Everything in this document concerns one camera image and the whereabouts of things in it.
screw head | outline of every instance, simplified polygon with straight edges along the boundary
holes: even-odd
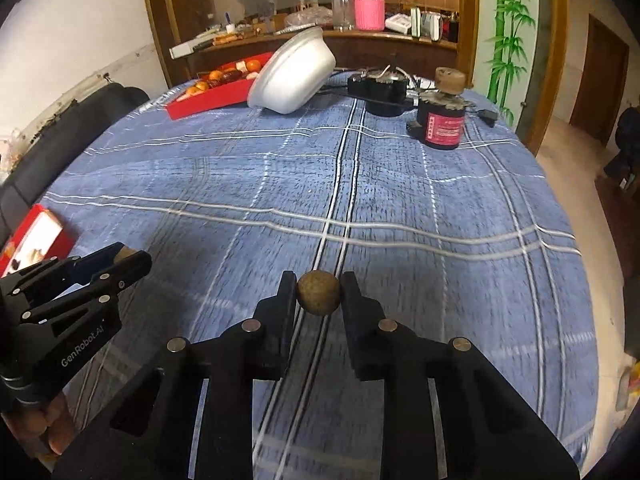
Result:
[[[166,344],[166,349],[169,352],[180,352],[184,350],[187,346],[187,341],[181,337],[174,337],[173,339],[169,339],[169,342]]]
[[[385,318],[378,322],[378,328],[382,330],[382,332],[395,332],[398,329],[398,323],[393,319]]]
[[[467,352],[471,350],[471,341],[465,337],[457,337],[453,340],[453,348],[461,352]]]
[[[261,326],[262,324],[260,323],[260,321],[254,318],[245,319],[242,322],[242,330],[244,330],[245,332],[256,332],[257,330],[260,330]]]

cork ball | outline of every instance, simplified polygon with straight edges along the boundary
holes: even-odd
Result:
[[[298,303],[310,314],[328,316],[340,304],[340,282],[330,272],[311,270],[298,280]]]
[[[436,69],[435,84],[436,88],[445,94],[460,95],[465,91],[466,74],[441,66]]]

black sofa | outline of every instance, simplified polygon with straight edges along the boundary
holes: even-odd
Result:
[[[0,186],[0,246],[57,177],[109,126],[148,101],[144,91],[109,83],[60,114]]]

green bamboo mural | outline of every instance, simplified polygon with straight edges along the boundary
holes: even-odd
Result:
[[[514,115],[505,106],[507,95],[513,81],[516,78],[519,80],[529,70],[529,60],[518,32],[523,26],[535,25],[536,21],[530,16],[524,0],[497,0],[495,36],[487,40],[494,43],[494,57],[488,62],[492,70],[487,97],[500,106],[502,116],[510,125],[513,124]]]

blue plaid tablecloth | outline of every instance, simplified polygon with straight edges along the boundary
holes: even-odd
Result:
[[[82,427],[173,336],[251,317],[283,270],[353,270],[363,294],[420,336],[471,339],[580,463],[598,355],[568,219],[533,156],[474,113],[451,152],[351,98],[281,116],[235,105],[171,121],[172,89],[100,136],[42,202],[151,273],[121,295],[123,328],[68,388]],[[491,107],[479,95],[466,97]],[[256,478],[378,477],[383,385],[359,383],[342,317],[300,315],[287,376],[254,386]]]

